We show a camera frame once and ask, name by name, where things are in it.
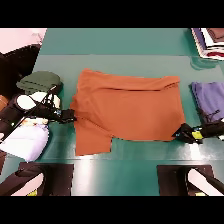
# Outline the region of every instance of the lavender cloth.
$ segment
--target lavender cloth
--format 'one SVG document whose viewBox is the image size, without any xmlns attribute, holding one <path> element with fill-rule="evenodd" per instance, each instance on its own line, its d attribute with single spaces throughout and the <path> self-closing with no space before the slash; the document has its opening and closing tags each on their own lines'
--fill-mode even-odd
<svg viewBox="0 0 224 224">
<path fill-rule="evenodd" d="M 220 112 L 210 116 L 211 121 L 224 118 L 224 83 L 199 83 L 192 82 L 192 92 L 194 94 L 197 105 L 207 115 L 217 110 Z"/>
</svg>

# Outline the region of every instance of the shirt sleeve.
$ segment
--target shirt sleeve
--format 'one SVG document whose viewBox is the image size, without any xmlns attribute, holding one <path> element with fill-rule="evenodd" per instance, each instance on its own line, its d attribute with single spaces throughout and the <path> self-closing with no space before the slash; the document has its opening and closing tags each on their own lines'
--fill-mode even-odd
<svg viewBox="0 0 224 224">
<path fill-rule="evenodd" d="M 76 156 L 92 155 L 111 151 L 112 136 L 102 128 L 85 119 L 75 122 Z"/>
</svg>

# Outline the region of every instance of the stack of folded clothes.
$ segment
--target stack of folded clothes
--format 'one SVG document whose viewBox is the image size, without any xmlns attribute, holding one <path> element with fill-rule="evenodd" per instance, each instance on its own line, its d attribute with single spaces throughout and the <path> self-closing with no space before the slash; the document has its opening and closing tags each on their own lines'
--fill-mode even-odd
<svg viewBox="0 0 224 224">
<path fill-rule="evenodd" d="M 191 28 L 202 58 L 224 60 L 224 28 Z"/>
</svg>

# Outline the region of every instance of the green table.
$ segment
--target green table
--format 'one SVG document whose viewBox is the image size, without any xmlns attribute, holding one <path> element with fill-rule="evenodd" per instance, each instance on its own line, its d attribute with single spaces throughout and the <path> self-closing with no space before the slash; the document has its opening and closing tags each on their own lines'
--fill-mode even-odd
<svg viewBox="0 0 224 224">
<path fill-rule="evenodd" d="M 187 29 L 48 29 L 34 71 L 48 70 L 61 77 L 64 87 L 59 96 L 64 109 L 69 107 L 83 68 L 144 77 L 178 75 L 186 121 L 198 125 L 189 84 L 224 81 L 224 76 L 217 62 L 208 61 L 207 69 L 195 69 L 196 55 Z M 158 164 L 211 164 L 215 176 L 224 182 L 224 145 L 218 139 L 206 139 L 199 155 L 178 141 L 113 139 L 111 153 L 75 157 L 73 124 L 54 123 L 50 131 L 38 162 L 74 163 L 72 195 L 158 195 Z M 20 161 L 8 155 L 0 182 L 17 170 Z"/>
</svg>

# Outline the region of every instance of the yellow tag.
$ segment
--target yellow tag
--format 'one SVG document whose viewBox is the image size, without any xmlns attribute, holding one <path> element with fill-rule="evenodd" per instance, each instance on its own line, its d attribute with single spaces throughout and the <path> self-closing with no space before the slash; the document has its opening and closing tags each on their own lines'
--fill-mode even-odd
<svg viewBox="0 0 224 224">
<path fill-rule="evenodd" d="M 37 196 L 37 190 L 30 192 L 27 196 Z"/>
<path fill-rule="evenodd" d="M 205 196 L 205 194 L 203 192 L 198 192 L 198 193 L 195 193 L 196 196 Z"/>
<path fill-rule="evenodd" d="M 192 132 L 192 135 L 195 139 L 203 139 L 203 136 L 201 135 L 200 131 Z"/>
</svg>

